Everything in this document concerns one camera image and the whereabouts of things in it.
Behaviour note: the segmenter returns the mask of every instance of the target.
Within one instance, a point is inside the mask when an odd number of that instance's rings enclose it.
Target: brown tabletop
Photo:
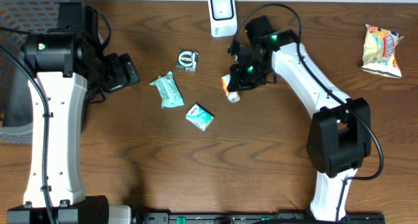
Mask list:
[[[88,195],[113,204],[171,212],[277,212],[306,209],[316,170],[306,152],[310,117],[281,79],[230,103],[221,76],[234,63],[231,38],[214,39],[206,2],[89,1],[112,26],[107,53],[130,53],[141,83],[91,105],[82,133],[82,172]],[[237,3],[238,20],[262,3]],[[351,184],[347,211],[382,212],[388,223],[418,222],[418,5],[287,3],[300,13],[302,41],[317,66],[352,98],[364,97],[385,153],[383,174]],[[277,30],[297,30],[282,8],[268,15]],[[405,36],[396,47],[402,79],[359,69],[366,28]],[[101,33],[106,29],[101,24]],[[248,44],[244,32],[240,41]],[[176,70],[179,49],[200,53],[197,72]],[[148,84],[173,71],[185,106],[161,108]],[[202,132],[185,119],[199,103],[215,115]],[[0,223],[20,205],[31,146],[0,143]],[[358,176],[374,173],[376,149]]]

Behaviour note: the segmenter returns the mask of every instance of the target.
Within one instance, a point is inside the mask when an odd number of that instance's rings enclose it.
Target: circular logo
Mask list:
[[[178,61],[184,67],[191,67],[193,65],[194,57],[191,55],[190,51],[184,51],[178,56]]]

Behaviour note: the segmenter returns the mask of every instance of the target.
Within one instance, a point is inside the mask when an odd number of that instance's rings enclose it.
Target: small packet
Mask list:
[[[228,84],[230,81],[231,81],[230,74],[222,76],[222,87],[228,100],[232,103],[236,103],[237,101],[240,100],[240,96],[238,95],[238,92],[228,92]]]
[[[215,117],[211,115],[211,113],[205,111],[198,104],[195,104],[185,115],[185,118],[192,124],[196,125],[196,127],[200,130],[205,131]]]
[[[177,69],[181,71],[196,71],[199,53],[196,51],[180,50],[178,52]]]
[[[158,79],[151,82],[150,85],[157,86],[158,92],[163,100],[161,108],[173,108],[184,105],[183,97],[178,91],[171,71],[166,76],[158,76]]]
[[[398,63],[394,58],[394,48],[402,38],[397,32],[374,25],[367,25],[364,40],[362,70],[386,77],[401,78]]]

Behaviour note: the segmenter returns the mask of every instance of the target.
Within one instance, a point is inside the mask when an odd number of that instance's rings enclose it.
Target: yellow snack bag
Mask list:
[[[364,40],[362,70],[386,77],[401,78],[398,63],[394,58],[394,48],[404,38],[397,32],[374,25],[367,25]]]

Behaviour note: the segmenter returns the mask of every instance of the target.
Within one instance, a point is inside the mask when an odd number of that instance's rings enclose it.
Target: perforated basket side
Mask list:
[[[22,31],[45,32],[56,27],[59,3],[70,0],[0,0],[0,26]],[[0,31],[0,44],[20,57],[26,36]],[[0,52],[0,126],[7,113],[16,66]],[[22,127],[0,127],[0,141],[31,142],[31,123]]]

